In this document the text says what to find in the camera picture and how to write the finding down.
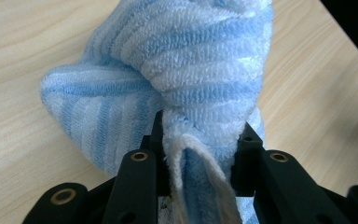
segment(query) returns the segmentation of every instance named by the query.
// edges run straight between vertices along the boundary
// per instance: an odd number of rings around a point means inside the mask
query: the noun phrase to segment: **terry cloth fabric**
[[[270,0],[121,1],[78,63],[47,73],[42,101],[110,175],[164,109],[172,198],[159,199],[159,222],[257,222],[228,180],[245,122],[264,137],[272,14]]]

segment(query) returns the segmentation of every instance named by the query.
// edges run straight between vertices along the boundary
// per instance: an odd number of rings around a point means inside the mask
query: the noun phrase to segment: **brass ring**
[[[278,161],[278,162],[287,162],[289,161],[289,158],[287,158],[285,155],[283,155],[282,153],[279,152],[274,152],[272,154],[269,155],[273,160]]]
[[[59,198],[59,196],[63,193],[69,193],[67,197]],[[53,196],[51,196],[51,203],[56,205],[61,205],[65,203],[71,202],[76,196],[76,191],[74,189],[60,189],[59,191],[55,192]]]
[[[145,161],[147,160],[147,153],[144,152],[135,152],[131,155],[133,161]]]

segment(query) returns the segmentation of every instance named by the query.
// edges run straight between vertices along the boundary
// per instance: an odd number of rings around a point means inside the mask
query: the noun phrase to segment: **wood grain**
[[[117,1],[0,0],[0,223],[21,223],[47,189],[107,176],[42,106],[39,81],[75,62]],[[346,194],[358,184],[358,50],[316,0],[275,1],[260,107],[268,148]]]

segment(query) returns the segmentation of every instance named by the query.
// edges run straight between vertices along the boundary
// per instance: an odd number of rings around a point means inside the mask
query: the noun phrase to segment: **towel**
[[[50,70],[41,99],[88,160],[109,175],[139,148],[163,109],[172,197],[159,223],[256,223],[229,185],[269,54],[270,0],[123,0],[81,59]]]

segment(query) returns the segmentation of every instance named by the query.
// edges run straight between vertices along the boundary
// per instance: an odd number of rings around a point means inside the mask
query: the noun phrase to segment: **blue cloth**
[[[164,109],[166,154],[176,139],[191,135],[229,179],[245,122],[264,137],[256,102],[272,18],[270,0],[121,1],[79,62],[46,74],[42,101],[85,156],[110,175]],[[205,161],[186,149],[180,163],[183,186],[173,187],[183,188],[188,221],[223,223]],[[160,222],[178,222],[170,199],[160,203],[167,204]],[[237,206],[243,223],[256,221],[252,200],[237,199]]]

